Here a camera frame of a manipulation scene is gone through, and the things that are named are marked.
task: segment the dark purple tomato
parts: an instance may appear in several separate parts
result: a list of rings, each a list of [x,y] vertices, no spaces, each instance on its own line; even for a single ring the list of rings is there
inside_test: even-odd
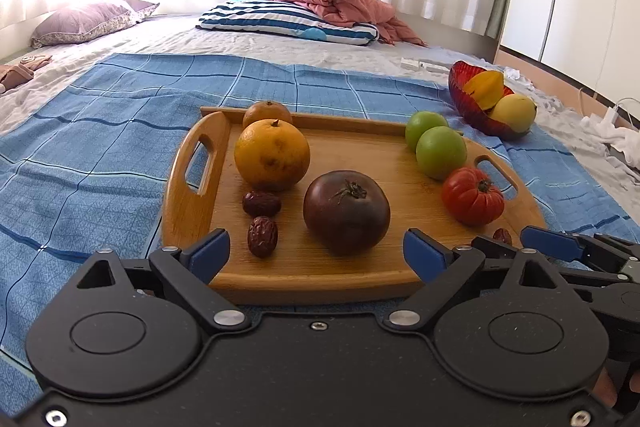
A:
[[[332,252],[358,253],[385,237],[391,210],[382,188],[356,171],[331,171],[306,190],[303,216],[308,229]]]

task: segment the orange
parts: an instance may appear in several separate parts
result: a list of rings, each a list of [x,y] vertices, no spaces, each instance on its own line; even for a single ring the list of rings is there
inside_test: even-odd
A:
[[[291,113],[286,106],[273,100],[262,100],[256,102],[249,109],[246,110],[244,118],[242,118],[242,128],[246,129],[252,123],[258,120],[265,120],[266,118],[277,118],[280,121],[293,124]]]
[[[285,190],[298,183],[309,168],[311,153],[303,134],[282,120],[259,120],[238,137],[236,168],[259,190]]]

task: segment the white bed sheet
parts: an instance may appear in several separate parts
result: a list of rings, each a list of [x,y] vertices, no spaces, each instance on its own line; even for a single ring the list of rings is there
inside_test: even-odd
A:
[[[447,66],[457,60],[466,60],[492,67],[484,60],[468,55],[404,42],[395,46],[374,42],[359,47],[257,33],[212,32],[194,28],[196,22],[195,16],[156,16],[133,28],[85,44],[49,46],[33,52],[51,54],[53,61],[37,71],[33,80],[0,97],[0,136],[20,125],[78,76],[112,53],[241,55],[279,64],[410,76],[441,84],[447,83],[445,74],[406,70],[401,68],[400,59],[424,58]],[[640,223],[640,184],[620,161],[606,157],[603,144],[582,130],[581,116],[565,108],[559,100],[535,89],[517,71],[511,70],[510,77],[512,89],[527,94],[536,102],[536,123],[567,146],[591,176],[636,223]]]

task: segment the red bowl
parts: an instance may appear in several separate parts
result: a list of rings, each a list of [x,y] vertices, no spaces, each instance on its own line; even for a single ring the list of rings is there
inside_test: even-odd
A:
[[[474,129],[482,131],[488,136],[497,136],[503,140],[517,140],[525,136],[527,133],[515,132],[507,124],[492,120],[489,118],[480,106],[476,103],[476,100],[472,99],[466,92],[462,90],[468,81],[478,73],[486,71],[478,66],[472,66],[462,60],[457,61],[449,70],[449,93],[453,103],[456,105],[456,109],[468,123]],[[504,96],[513,94],[513,91],[509,87],[504,86]]]

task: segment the striped pillow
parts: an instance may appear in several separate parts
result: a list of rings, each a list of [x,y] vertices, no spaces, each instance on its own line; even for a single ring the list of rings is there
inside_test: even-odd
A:
[[[313,41],[364,46],[380,36],[373,24],[342,28],[324,22],[307,8],[273,0],[228,0],[204,12],[196,28],[288,35]]]

